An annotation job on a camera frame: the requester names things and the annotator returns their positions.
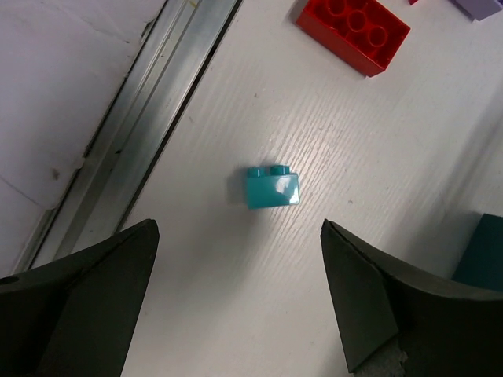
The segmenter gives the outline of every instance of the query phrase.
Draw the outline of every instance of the toy brick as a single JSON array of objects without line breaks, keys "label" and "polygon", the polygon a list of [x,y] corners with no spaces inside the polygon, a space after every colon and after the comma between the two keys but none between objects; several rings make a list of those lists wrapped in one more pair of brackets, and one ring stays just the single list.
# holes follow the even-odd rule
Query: toy brick
[{"label": "toy brick", "polygon": [[310,0],[296,23],[367,76],[386,70],[410,31],[376,0]]},{"label": "toy brick", "polygon": [[299,176],[290,167],[251,167],[246,177],[248,208],[282,207],[299,204]]},{"label": "toy brick", "polygon": [[476,20],[483,20],[503,9],[498,0],[455,0],[457,4],[466,10]]}]

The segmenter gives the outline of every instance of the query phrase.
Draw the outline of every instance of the red lego brick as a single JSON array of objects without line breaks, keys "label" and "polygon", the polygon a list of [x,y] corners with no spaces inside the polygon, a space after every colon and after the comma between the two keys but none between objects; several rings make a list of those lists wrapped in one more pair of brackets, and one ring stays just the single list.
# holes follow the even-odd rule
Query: red lego brick
[{"label": "red lego brick", "polygon": [[386,70],[410,31],[376,0],[310,0],[296,23],[367,76]]}]

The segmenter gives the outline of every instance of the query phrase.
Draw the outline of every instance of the white wood grain surface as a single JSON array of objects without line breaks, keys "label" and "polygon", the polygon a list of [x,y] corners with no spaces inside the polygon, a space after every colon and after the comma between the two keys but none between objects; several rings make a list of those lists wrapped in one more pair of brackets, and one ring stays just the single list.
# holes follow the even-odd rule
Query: white wood grain surface
[{"label": "white wood grain surface", "polygon": [[[123,376],[345,376],[323,219],[449,276],[476,212],[503,213],[503,15],[382,3],[412,31],[364,79],[292,0],[244,1],[128,220],[161,240]],[[261,163],[299,173],[299,206],[240,204]]]}]

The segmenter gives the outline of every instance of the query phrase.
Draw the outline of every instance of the lego stud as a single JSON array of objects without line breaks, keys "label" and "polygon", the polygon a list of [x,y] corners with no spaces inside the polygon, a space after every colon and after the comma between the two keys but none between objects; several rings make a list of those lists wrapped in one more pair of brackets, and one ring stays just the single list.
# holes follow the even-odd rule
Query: lego stud
[{"label": "lego stud", "polygon": [[286,165],[273,165],[270,167],[270,175],[290,174],[290,167]]},{"label": "lego stud", "polygon": [[346,10],[346,0],[325,0],[325,8],[332,17],[340,17]]},{"label": "lego stud", "polygon": [[263,167],[249,167],[246,175],[248,178],[260,178],[266,175],[266,169]]},{"label": "lego stud", "polygon": [[320,18],[335,29],[344,22],[346,0],[324,0],[318,7]]},{"label": "lego stud", "polygon": [[367,16],[361,10],[354,10],[347,16],[347,26],[351,33],[361,33],[367,24]]},{"label": "lego stud", "polygon": [[353,10],[362,10],[367,5],[367,0],[347,0],[347,4]]},{"label": "lego stud", "polygon": [[365,37],[358,41],[359,47],[366,53],[380,49],[387,42],[387,31],[381,26],[372,26],[365,33]]}]

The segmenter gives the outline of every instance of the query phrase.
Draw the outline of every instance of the dark teal lego brick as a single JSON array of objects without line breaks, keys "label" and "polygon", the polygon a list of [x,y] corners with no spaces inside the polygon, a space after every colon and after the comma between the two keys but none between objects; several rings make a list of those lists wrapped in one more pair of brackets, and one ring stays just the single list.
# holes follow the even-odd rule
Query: dark teal lego brick
[{"label": "dark teal lego brick", "polygon": [[503,218],[482,216],[453,280],[503,292]]}]

